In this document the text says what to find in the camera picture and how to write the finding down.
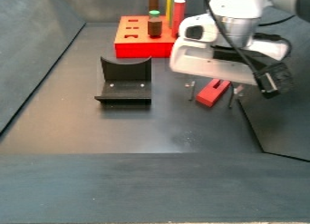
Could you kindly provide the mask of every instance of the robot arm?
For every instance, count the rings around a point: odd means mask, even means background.
[[[269,80],[270,93],[278,92],[279,88],[270,79],[273,74],[266,69],[262,70],[259,80],[253,76],[255,72],[250,64],[255,60],[251,59],[251,62],[245,63],[238,60],[238,55],[235,58],[230,57],[233,53],[220,50],[220,47],[231,48],[233,42],[242,54],[250,52],[262,54],[267,61],[277,65],[277,69],[273,69],[275,72],[282,69],[286,71],[285,64],[279,63],[290,46],[279,40],[255,40],[255,29],[263,10],[270,5],[310,21],[309,2],[310,0],[211,0],[212,13],[187,18],[179,26],[179,38],[171,54],[172,70],[238,83],[259,83],[258,85],[263,78],[263,83]],[[226,36],[222,35],[218,24],[223,26]],[[290,72],[285,72],[281,77],[283,76],[290,77]]]

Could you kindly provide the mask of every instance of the black holder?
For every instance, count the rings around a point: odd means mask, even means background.
[[[102,103],[151,104],[151,57],[142,63],[119,64],[100,57],[104,75]]]

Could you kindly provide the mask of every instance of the red holder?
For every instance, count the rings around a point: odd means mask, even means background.
[[[196,96],[196,101],[212,107],[230,85],[230,81],[212,79]]]
[[[175,38],[166,17],[162,16],[162,36],[148,36],[148,16],[123,16],[114,41],[118,58],[167,58]]]

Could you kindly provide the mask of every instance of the red object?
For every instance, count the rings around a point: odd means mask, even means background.
[[[223,81],[212,79],[207,86],[202,89],[196,96],[196,101],[212,107],[222,94],[226,92],[230,85],[230,81]]]
[[[174,0],[174,14],[172,14],[172,37],[176,37],[179,25],[184,19],[186,0]]]
[[[162,19],[162,36],[148,36],[148,16],[123,16],[114,41],[118,58],[170,57],[175,38],[164,16]]]

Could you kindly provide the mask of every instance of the cable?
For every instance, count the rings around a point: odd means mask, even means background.
[[[259,24],[258,26],[270,26],[270,25],[274,25],[274,24],[282,24],[282,23],[285,23],[286,21],[289,21],[294,16],[295,16],[295,15],[293,15],[293,16],[290,16],[290,17],[282,19],[282,20],[278,20],[278,21],[275,21],[275,22],[273,22],[273,23]]]

